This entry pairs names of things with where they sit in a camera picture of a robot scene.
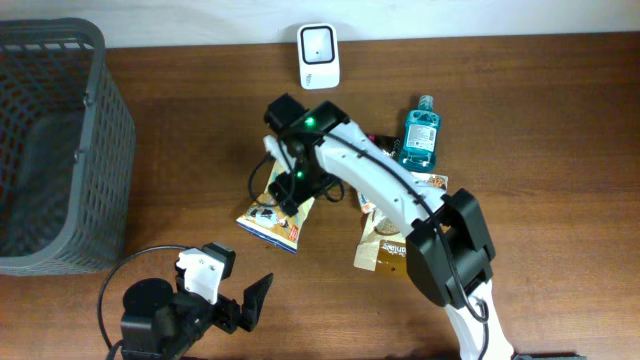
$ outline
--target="mouthwash bottle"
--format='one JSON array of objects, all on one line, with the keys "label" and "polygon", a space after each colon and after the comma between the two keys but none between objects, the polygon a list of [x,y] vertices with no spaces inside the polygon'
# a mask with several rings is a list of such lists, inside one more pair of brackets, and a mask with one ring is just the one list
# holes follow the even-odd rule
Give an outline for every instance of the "mouthwash bottle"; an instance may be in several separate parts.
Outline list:
[{"label": "mouthwash bottle", "polygon": [[404,143],[398,156],[400,165],[415,172],[433,170],[440,124],[440,115],[433,112],[433,97],[421,96],[418,109],[407,115]]}]

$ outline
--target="wall plug-in device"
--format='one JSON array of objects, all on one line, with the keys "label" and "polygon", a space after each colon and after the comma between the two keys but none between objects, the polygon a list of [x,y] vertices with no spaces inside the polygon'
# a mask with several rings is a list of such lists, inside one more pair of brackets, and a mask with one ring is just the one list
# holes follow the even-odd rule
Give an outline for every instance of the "wall plug-in device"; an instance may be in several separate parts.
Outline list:
[{"label": "wall plug-in device", "polygon": [[329,24],[308,24],[298,29],[300,84],[304,89],[326,89],[340,83],[340,57],[336,29]]}]

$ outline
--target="paper packet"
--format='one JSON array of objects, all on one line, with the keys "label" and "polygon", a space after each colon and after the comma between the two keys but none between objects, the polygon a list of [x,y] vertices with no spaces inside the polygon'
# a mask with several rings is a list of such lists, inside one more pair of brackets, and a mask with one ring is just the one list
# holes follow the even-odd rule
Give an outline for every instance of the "paper packet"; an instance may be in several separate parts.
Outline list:
[{"label": "paper packet", "polygon": [[[258,201],[268,205],[276,204],[267,189],[269,184],[282,172],[284,172],[284,168],[276,161],[271,169],[267,187],[264,193],[258,196]],[[285,215],[278,206],[265,207],[254,202],[244,214],[236,219],[236,222],[258,238],[295,254],[298,251],[298,239],[302,224],[307,219],[314,201],[313,197],[305,201],[294,216]]]},{"label": "paper packet", "polygon": [[[434,187],[447,190],[448,178],[446,176],[425,173],[412,174]],[[374,209],[367,215],[353,266],[370,271],[406,276],[406,240],[382,211],[375,205],[373,207]]]}]

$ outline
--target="gray mesh basket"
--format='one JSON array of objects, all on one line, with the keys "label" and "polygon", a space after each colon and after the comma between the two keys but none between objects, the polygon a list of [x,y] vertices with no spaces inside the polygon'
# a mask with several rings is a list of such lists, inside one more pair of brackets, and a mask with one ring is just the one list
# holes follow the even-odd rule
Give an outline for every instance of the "gray mesh basket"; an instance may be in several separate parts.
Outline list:
[{"label": "gray mesh basket", "polygon": [[135,128],[104,57],[86,20],[0,22],[0,273],[122,254]]}]

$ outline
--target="wood grain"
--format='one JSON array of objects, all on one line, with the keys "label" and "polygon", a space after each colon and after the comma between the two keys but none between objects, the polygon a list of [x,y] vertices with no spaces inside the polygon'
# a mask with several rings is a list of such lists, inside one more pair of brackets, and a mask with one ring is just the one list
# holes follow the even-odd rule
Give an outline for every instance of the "wood grain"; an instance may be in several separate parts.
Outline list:
[{"label": "wood grain", "polygon": [[[640,34],[342,43],[342,83],[303,91],[295,45],[115,50],[108,65],[137,126],[127,253],[223,242],[237,254],[221,292],[268,272],[256,330],[210,330],[205,359],[383,359],[457,352],[442,309],[413,285],[353,267],[361,214],[349,191],[317,201],[291,255],[235,218],[262,158],[266,105],[330,99],[368,132],[397,134],[417,97],[443,117],[437,173],[480,200],[497,250],[494,298],[521,353],[640,353]],[[176,254],[138,259],[105,297],[172,278]],[[104,274],[0,282],[3,359],[103,359],[95,319]]]}]

